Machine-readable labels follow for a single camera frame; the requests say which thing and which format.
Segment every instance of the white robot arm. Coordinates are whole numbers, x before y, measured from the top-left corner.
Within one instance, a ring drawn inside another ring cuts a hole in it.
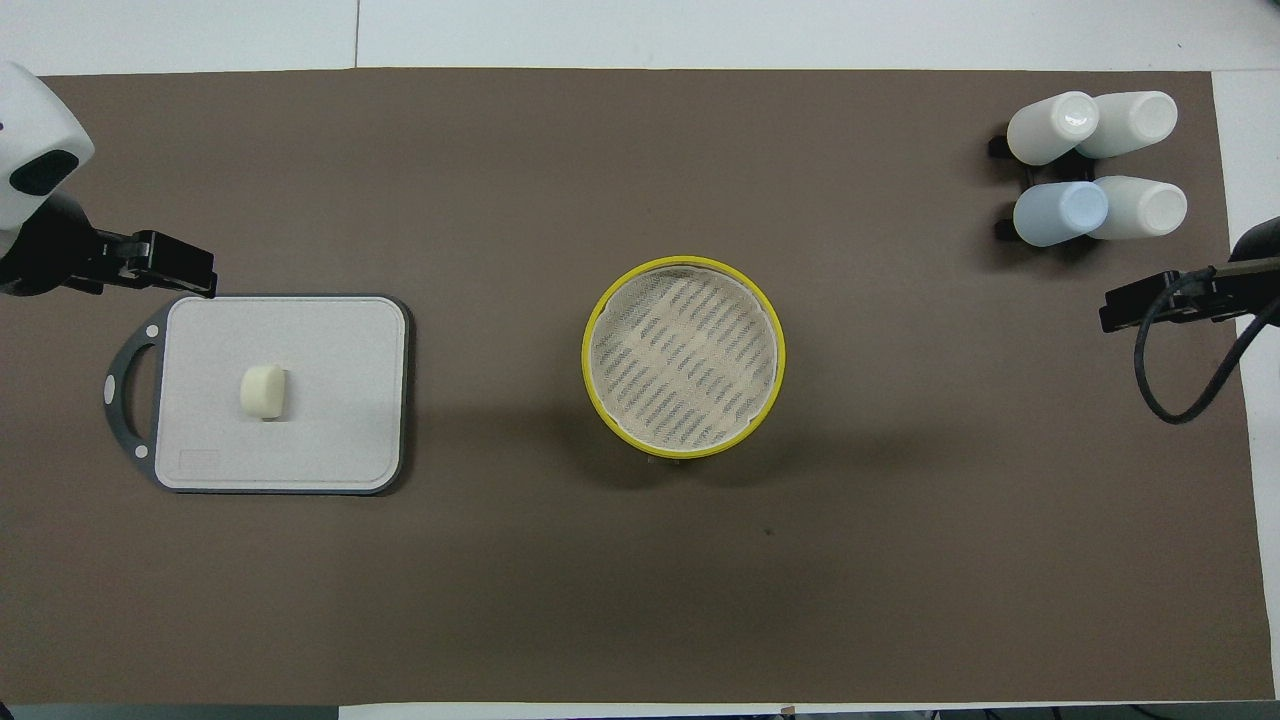
[[[0,292],[65,286],[101,295],[113,284],[212,297],[211,254],[155,231],[96,229],[58,191],[92,156],[93,142],[67,105],[22,65],[0,61]]]

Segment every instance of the thin black wire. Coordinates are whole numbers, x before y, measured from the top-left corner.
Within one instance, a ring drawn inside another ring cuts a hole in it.
[[[1249,343],[1253,342],[1253,338],[1262,332],[1262,328],[1267,327],[1267,324],[1276,318],[1277,313],[1280,313],[1280,296],[1277,296],[1275,300],[1268,302],[1266,307],[1257,314],[1257,316],[1253,318],[1253,322],[1244,328],[1240,337],[1235,338],[1235,342],[1231,343],[1231,350],[1229,350],[1226,356],[1222,357],[1222,363],[1219,364],[1217,370],[1213,372],[1213,377],[1210,378],[1208,384],[1204,386],[1204,389],[1201,392],[1199,397],[1196,398],[1196,402],[1181,413],[1170,413],[1164,405],[1160,404],[1158,400],[1156,400],[1155,393],[1151,392],[1151,383],[1147,382],[1147,333],[1151,332],[1151,325],[1156,322],[1156,315],[1160,314],[1160,311],[1165,307],[1169,300],[1178,293],[1178,291],[1189,284],[1212,279],[1215,272],[1216,270],[1213,268],[1196,270],[1193,273],[1187,273],[1170,283],[1170,286],[1156,297],[1151,306],[1147,307],[1147,314],[1143,315],[1142,325],[1138,328],[1138,338],[1134,341],[1133,372],[1134,377],[1138,379],[1138,392],[1142,393],[1142,398],[1147,402],[1147,407],[1151,407],[1151,411],[1155,413],[1157,418],[1171,425],[1180,425],[1194,420],[1196,416],[1203,413],[1204,409],[1213,402],[1219,391],[1222,389],[1222,386],[1225,386],[1226,380],[1231,377],[1231,372],[1240,364],[1240,356],[1243,356],[1244,351],[1249,348]]]
[[[1151,717],[1152,720],[1176,720],[1175,717],[1170,717],[1167,715],[1156,715],[1155,712],[1147,710],[1140,705],[1130,705],[1129,708],[1137,712],[1138,715],[1144,715],[1147,717]]]

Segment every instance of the white table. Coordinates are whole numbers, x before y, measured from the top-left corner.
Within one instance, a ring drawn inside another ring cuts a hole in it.
[[[387,65],[1212,70],[1230,241],[1280,214],[1280,4],[1267,0],[8,0],[0,58],[46,76]],[[1226,252],[1224,242],[1206,263]],[[1268,329],[1240,372],[1280,685],[1277,357],[1280,332]],[[415,703],[347,707],[342,717],[764,714],[804,698],[777,700]],[[1028,705],[1059,705],[1043,700]]]

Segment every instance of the yellow rim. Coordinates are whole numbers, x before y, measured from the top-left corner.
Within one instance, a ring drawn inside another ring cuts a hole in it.
[[[595,323],[600,319],[600,313],[604,311],[604,306],[609,302],[609,299],[613,297],[613,293],[617,292],[620,287],[626,284],[636,275],[667,265],[696,265],[701,268],[709,268],[712,270],[718,270],[721,273],[724,273],[726,275],[746,286],[746,288],[751,291],[751,295],[755,296],[755,300],[760,304],[760,307],[764,307],[764,311],[769,315],[769,323],[773,325],[773,336],[777,338],[778,343],[777,373],[774,374],[773,378],[773,387],[769,389],[769,397],[765,398],[764,406],[760,407],[759,414],[756,414],[755,418],[753,418],[751,421],[745,428],[742,428],[742,432],[737,433],[736,436],[728,438],[727,441],[717,446],[712,446],[704,450],[691,450],[691,451],[663,450],[660,447],[654,447],[652,445],[640,442],[639,439],[631,437],[626,430],[623,430],[618,425],[617,420],[614,420],[613,416],[609,415],[609,413],[604,409],[604,402],[600,400],[600,396],[596,395],[595,384],[591,382],[591,336],[595,333]],[[717,452],[723,452],[733,447],[735,445],[742,442],[746,438],[746,436],[751,434],[755,430],[755,428],[758,428],[760,423],[764,421],[765,415],[768,415],[769,410],[773,409],[773,401],[778,398],[778,391],[782,389],[782,372],[786,369],[786,366],[787,366],[787,345],[782,340],[782,323],[778,322],[778,314],[773,310],[773,305],[769,302],[769,299],[765,297],[764,291],[762,291],[759,286],[751,282],[751,278],[744,275],[742,273],[726,265],[724,263],[721,263],[719,260],[712,260],[710,258],[700,258],[698,255],[671,255],[668,258],[658,258],[657,260],[650,260],[643,265],[632,268],[625,275],[616,279],[613,284],[609,286],[609,290],[604,291],[604,295],[602,295],[600,300],[595,304],[595,309],[591,310],[591,316],[586,320],[586,332],[582,333],[582,382],[586,384],[586,395],[588,397],[591,398],[591,405],[595,407],[595,413],[600,415],[600,419],[604,420],[604,424],[608,425],[611,430],[613,430],[613,434],[627,441],[627,443],[630,443],[631,446],[643,450],[649,455],[655,455],[658,457],[669,457],[673,460],[689,460],[692,457],[705,457],[708,455],[716,455]]]

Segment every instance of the brown table mat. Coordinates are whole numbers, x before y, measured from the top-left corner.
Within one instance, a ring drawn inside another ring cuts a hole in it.
[[[172,297],[0,299],[9,702],[1272,697],[1243,401],[1167,427],[1106,290],[1228,252],[1210,76],[348,70],[55,78],[97,227],[214,251],[224,292],[416,316],[381,497],[182,496],[100,409]],[[1102,165],[1174,182],[1165,240],[991,240],[1019,106],[1160,88]],[[654,465],[591,410],[586,315],[668,254],[787,333],[744,445]],[[1188,402],[1231,325],[1155,333]]]

